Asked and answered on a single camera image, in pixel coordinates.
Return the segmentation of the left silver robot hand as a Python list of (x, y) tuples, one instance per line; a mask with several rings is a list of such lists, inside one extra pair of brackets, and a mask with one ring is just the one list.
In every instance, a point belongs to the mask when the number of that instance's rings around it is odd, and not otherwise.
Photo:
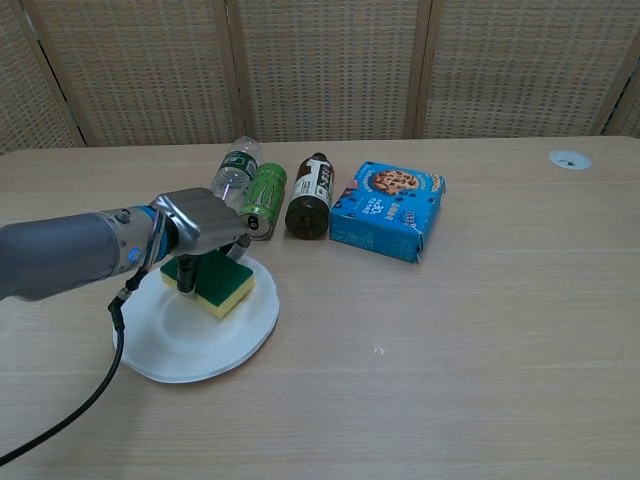
[(201, 257), (219, 250), (239, 259), (251, 243), (239, 214), (207, 188), (190, 188), (157, 196), (151, 207), (162, 217), (166, 253), (178, 259), (176, 285), (180, 293), (195, 293)]

